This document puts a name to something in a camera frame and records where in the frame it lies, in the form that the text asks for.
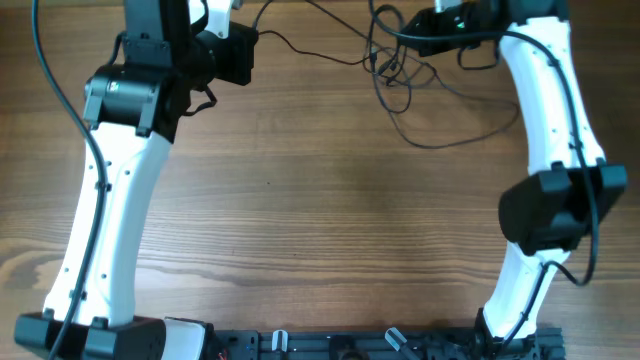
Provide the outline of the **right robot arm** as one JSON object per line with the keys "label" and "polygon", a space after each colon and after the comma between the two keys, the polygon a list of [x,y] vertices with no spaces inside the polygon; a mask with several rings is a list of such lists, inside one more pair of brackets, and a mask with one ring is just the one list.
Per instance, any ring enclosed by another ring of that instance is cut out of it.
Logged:
{"label": "right robot arm", "polygon": [[516,87],[528,143],[528,176],[503,193],[508,245],[495,290],[479,314],[487,352],[528,345],[556,272],[588,285],[599,225],[627,186],[607,162],[574,71],[569,5],[563,0],[438,1],[397,35],[422,57],[493,41]]}

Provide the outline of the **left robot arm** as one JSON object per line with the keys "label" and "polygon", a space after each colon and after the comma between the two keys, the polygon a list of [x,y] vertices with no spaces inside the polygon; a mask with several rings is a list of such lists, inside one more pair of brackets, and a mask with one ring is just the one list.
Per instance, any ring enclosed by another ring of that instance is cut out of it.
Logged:
{"label": "left robot arm", "polygon": [[86,143],[80,198],[61,269],[15,342],[47,359],[224,359],[206,322],[135,312],[135,271],[153,189],[193,92],[250,82],[257,31],[223,1],[129,1],[109,60],[72,118]]}

